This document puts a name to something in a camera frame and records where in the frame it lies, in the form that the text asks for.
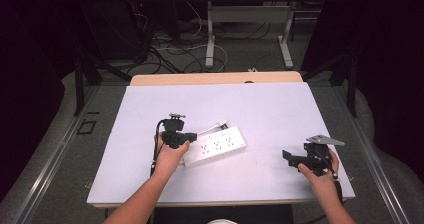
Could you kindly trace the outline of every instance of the human arm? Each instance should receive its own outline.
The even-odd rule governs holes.
[[[179,148],[172,149],[167,145],[163,145],[162,138],[159,138],[159,155],[152,176],[124,204],[115,210],[104,223],[146,223],[166,183],[179,165],[181,157],[188,151],[188,148],[188,141]]]
[[[330,156],[332,168],[337,173],[339,170],[339,160],[331,149]],[[339,200],[333,174],[330,171],[318,177],[304,164],[299,164],[298,168],[311,183],[312,191],[318,198],[318,202],[330,223],[355,223]]]

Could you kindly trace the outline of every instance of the electrical outlet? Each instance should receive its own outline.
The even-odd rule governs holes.
[[[183,156],[184,165],[190,167],[245,147],[246,143],[237,127],[198,136],[197,141],[190,144],[190,149]]]

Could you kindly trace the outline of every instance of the power strip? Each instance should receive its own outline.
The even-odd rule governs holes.
[[[186,167],[197,165],[245,147],[246,143],[237,127],[198,136],[197,141],[190,144],[190,149],[183,156],[184,165]]]

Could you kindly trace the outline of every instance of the table surface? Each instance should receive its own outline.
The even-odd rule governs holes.
[[[166,84],[159,85],[161,78]],[[284,149],[305,156],[303,143],[307,137],[329,135],[310,88],[298,73],[146,75],[134,77],[131,85],[87,203],[119,206],[149,178],[156,124],[169,118],[171,112],[187,116],[184,132],[206,130],[226,118],[230,127],[240,129],[247,147],[198,166],[179,166],[158,206],[315,200],[309,182],[289,167],[281,154]],[[343,196],[355,197],[343,165],[339,177]]]

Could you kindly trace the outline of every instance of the human hand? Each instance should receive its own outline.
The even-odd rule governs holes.
[[[335,173],[339,170],[339,159],[337,155],[330,150],[331,165]],[[299,164],[299,171],[309,180],[311,183],[312,191],[318,198],[321,206],[333,205],[334,202],[339,202],[337,195],[336,186],[334,185],[334,178],[331,171],[327,171],[322,176],[316,176],[306,165]]]
[[[190,142],[186,141],[179,148],[173,149],[168,145],[164,144],[162,140],[162,133],[159,133],[157,145],[158,157],[156,160],[154,174],[169,178],[177,169],[181,157],[188,151]]]

